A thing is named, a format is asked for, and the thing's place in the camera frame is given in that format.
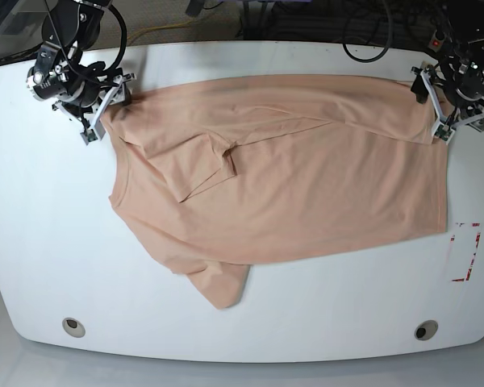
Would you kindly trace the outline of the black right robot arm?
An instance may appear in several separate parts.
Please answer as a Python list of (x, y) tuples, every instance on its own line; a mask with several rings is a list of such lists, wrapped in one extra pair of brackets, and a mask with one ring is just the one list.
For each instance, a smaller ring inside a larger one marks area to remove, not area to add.
[[(111, 1), (59, 1), (46, 6), (42, 44), (34, 66), (27, 73), (27, 88), (40, 101), (55, 98), (78, 122), (102, 101), (101, 92), (116, 86), (121, 60), (127, 48), (127, 26)], [(115, 60), (82, 65), (85, 50), (98, 39), (100, 22), (109, 11), (120, 27), (120, 46)]]

